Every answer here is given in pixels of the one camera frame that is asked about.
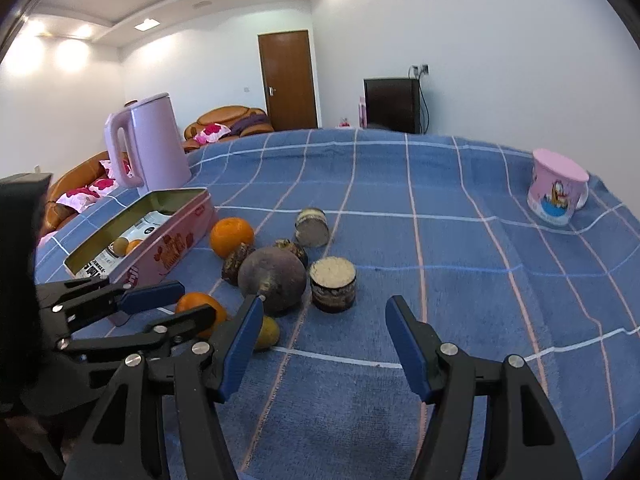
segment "pink tin box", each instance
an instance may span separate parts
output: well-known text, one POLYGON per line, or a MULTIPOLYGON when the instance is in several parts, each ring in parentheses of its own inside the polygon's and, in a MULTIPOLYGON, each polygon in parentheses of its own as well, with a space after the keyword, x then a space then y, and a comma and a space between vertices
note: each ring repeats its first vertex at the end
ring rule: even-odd
POLYGON ((73 277, 108 274, 111 283, 155 285, 215 223, 206 188, 165 189, 148 193, 118 213, 65 260, 73 277), (111 244, 150 213, 165 218, 127 256, 117 257, 111 244))
POLYGON ((578 208, 589 174, 570 158, 549 150, 534 150, 533 159, 529 207, 550 224, 567 225, 578 208))

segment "metal screw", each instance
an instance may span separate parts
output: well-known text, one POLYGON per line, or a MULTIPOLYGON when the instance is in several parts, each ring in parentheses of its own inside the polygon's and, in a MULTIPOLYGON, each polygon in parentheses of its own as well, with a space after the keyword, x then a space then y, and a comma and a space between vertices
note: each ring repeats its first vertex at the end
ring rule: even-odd
POLYGON ((138 366, 142 362, 140 354, 131 354, 124 359, 124 364, 130 367, 138 366))
POLYGON ((458 353, 458 347, 455 346, 453 343, 442 343, 440 345, 440 351, 444 355, 455 355, 458 353))
POLYGON ((196 355, 202 355, 206 354, 209 351, 209 348, 209 343, 206 341, 199 341, 191 347, 191 351, 196 355))
POLYGON ((519 355, 510 355, 507 361, 514 368, 522 368, 524 366, 524 359, 519 355))

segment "pink electric kettle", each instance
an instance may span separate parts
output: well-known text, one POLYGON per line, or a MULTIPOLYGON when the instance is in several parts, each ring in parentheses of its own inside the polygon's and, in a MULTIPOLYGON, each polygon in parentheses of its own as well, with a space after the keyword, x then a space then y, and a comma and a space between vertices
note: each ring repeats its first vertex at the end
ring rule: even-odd
POLYGON ((191 171, 178 136, 174 109, 167 93, 111 114, 104 125, 104 140, 118 184, 139 188, 140 196, 157 189, 184 186, 191 178, 191 171), (127 174, 122 161, 123 149, 118 143, 120 128, 124 130, 133 176, 127 174))

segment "kettle lid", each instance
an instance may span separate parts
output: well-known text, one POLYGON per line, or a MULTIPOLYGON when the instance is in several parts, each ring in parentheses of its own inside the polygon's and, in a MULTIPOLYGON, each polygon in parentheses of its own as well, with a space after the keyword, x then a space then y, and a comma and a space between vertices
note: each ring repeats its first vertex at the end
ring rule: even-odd
POLYGON ((134 108, 138 108, 139 106, 146 105, 147 103, 150 103, 152 101, 157 101, 158 99, 163 99, 165 97, 169 97, 169 94, 167 92, 163 92, 161 94, 147 97, 146 99, 142 99, 142 101, 136 101, 130 104, 129 106, 125 106, 125 108, 127 110, 133 110, 134 108))

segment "open tin box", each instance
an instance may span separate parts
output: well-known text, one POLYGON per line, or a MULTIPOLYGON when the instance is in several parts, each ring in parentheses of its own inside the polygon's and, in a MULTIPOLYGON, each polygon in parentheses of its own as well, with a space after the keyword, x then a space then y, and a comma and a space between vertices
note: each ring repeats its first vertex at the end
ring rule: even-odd
POLYGON ((73 277, 108 274, 111 283, 155 285, 206 233, 215 221, 211 196, 206 188, 153 191, 136 200, 85 240, 65 259, 73 277), (153 228, 127 256, 115 259, 109 269, 96 265, 96 258, 146 215, 170 215, 153 228))

